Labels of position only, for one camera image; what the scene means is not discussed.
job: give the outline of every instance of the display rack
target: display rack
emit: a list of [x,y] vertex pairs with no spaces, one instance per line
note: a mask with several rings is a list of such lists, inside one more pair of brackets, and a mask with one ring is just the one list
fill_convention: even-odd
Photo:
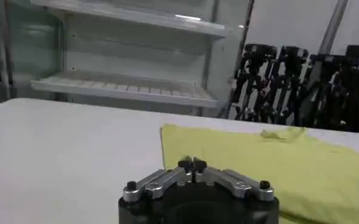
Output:
[[141,12],[115,7],[113,4],[105,2],[82,2],[80,0],[30,0],[30,2],[51,9],[179,29],[216,38],[224,38],[232,33],[232,29],[226,26],[209,23],[197,17],[167,15],[153,11]]
[[218,106],[217,100],[200,87],[187,83],[127,75],[69,71],[61,72],[46,79],[33,81],[32,86],[36,89],[58,93],[174,103],[209,108]]
[[108,97],[192,112],[218,109],[229,95],[247,1],[29,1],[61,24],[58,72],[31,81],[33,89],[78,103]]

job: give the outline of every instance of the black screw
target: black screw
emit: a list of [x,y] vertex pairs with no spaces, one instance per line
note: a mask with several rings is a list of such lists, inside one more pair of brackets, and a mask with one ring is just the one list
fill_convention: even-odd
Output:
[[194,162],[194,169],[195,169],[195,171],[198,171],[199,173],[203,173],[207,167],[208,167],[208,164],[203,160]]
[[191,171],[192,164],[189,160],[182,160],[178,162],[178,166],[184,168],[186,172],[189,172]]
[[128,191],[135,191],[136,190],[136,187],[137,187],[137,183],[136,181],[130,181],[126,184],[126,189]]
[[260,189],[262,189],[262,190],[269,189],[269,188],[270,188],[270,182],[265,181],[265,180],[262,180],[262,181],[259,183],[259,187],[260,187]]

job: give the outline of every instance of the white table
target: white table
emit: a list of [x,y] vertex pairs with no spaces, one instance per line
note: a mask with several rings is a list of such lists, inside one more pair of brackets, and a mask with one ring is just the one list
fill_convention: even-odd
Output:
[[[15,99],[0,104],[0,224],[113,224],[129,180],[163,168],[164,123],[260,132],[283,126]],[[359,134],[310,130],[359,151]]]

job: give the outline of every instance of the shelf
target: shelf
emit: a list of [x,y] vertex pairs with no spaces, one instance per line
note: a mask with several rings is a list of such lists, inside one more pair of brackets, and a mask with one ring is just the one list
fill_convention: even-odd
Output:
[[30,0],[30,2],[57,10],[169,27],[218,38],[227,37],[232,33],[232,30],[226,26],[202,21],[199,18],[182,15],[163,15],[147,11],[140,12],[115,7],[113,4],[104,2],[85,2],[80,0]]
[[70,71],[31,81],[34,89],[119,99],[216,108],[218,101],[203,88],[180,82],[128,75]]

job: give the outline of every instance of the yellow cloth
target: yellow cloth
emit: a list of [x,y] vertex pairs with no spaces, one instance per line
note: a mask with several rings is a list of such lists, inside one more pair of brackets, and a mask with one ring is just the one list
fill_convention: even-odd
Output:
[[280,223],[359,223],[359,153],[303,128],[255,135],[164,125],[162,144],[167,169],[195,156],[269,180],[280,200]]

